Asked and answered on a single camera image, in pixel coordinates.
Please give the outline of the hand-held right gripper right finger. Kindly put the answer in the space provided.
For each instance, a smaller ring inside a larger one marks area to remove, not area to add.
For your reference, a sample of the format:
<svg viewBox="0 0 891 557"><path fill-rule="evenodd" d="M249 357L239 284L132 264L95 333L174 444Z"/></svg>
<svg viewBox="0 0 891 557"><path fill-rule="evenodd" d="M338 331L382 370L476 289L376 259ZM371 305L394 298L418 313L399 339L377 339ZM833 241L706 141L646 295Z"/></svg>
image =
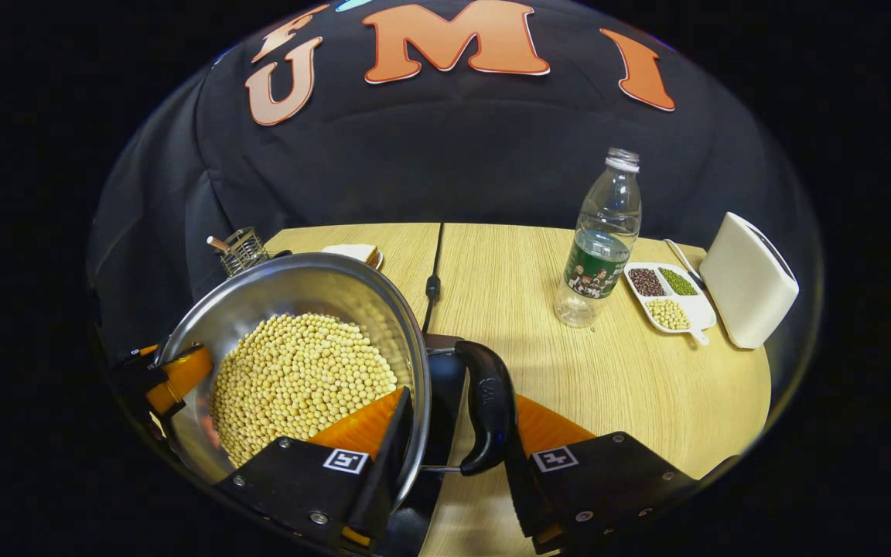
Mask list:
<svg viewBox="0 0 891 557"><path fill-rule="evenodd" d="M639 530L700 487L629 433L596 435L517 395L504 462L510 499L535 554L587 552Z"/></svg>

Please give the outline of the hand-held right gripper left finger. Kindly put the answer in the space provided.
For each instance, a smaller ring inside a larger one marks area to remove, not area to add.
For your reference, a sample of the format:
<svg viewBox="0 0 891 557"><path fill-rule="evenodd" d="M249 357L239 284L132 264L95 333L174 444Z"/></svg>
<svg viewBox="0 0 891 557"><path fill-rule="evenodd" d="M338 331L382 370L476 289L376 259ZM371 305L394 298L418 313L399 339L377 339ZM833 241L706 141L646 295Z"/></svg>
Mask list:
<svg viewBox="0 0 891 557"><path fill-rule="evenodd" d="M399 388L323 432L280 437L216 483L236 505L326 552L369 555L387 529L411 427Z"/></svg>

